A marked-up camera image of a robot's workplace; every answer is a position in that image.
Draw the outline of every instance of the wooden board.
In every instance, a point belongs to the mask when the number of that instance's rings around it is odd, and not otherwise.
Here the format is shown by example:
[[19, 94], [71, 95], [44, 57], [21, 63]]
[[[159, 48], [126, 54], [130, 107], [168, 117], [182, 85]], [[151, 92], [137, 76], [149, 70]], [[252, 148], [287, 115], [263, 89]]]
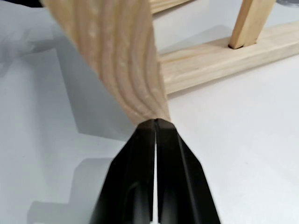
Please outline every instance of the wooden board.
[[135, 124], [170, 120], [148, 1], [43, 2]]
[[157, 13], [168, 8], [181, 5], [191, 0], [149, 0], [151, 4], [151, 12]]
[[243, 0], [229, 42], [233, 49], [256, 43], [276, 0]]
[[231, 49], [228, 42], [229, 38], [224, 38], [162, 55], [166, 92], [299, 54], [299, 22], [265, 28], [258, 43], [245, 48]]

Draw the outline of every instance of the light wooden plank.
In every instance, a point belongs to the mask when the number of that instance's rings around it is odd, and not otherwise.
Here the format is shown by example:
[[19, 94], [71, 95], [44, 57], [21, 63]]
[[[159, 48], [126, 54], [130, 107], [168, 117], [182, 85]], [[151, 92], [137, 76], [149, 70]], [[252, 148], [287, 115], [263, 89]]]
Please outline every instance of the light wooden plank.
[[243, 0], [229, 42], [233, 49], [256, 43], [276, 0]]
[[151, 12], [157, 13], [174, 6], [181, 5], [191, 0], [149, 0], [151, 4]]
[[135, 124], [170, 120], [148, 1], [43, 2]]
[[166, 92], [176, 92], [299, 54], [299, 22], [265, 28], [258, 43], [246, 48], [230, 49], [228, 42], [229, 38], [224, 38], [162, 55]]

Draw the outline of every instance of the white table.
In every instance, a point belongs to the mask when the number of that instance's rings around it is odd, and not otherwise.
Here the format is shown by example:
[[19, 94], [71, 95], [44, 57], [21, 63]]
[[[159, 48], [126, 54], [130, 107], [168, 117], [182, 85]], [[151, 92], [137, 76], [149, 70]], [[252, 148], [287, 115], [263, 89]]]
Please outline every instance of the white table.
[[[216, 6], [231, 13], [213, 20]], [[158, 48], [230, 35], [239, 6], [198, 0], [158, 15]], [[290, 21], [298, 12], [274, 9]], [[0, 30], [0, 223], [85, 223], [134, 127], [45, 9], [0, 2]], [[299, 223], [298, 62], [170, 96], [223, 224]]]

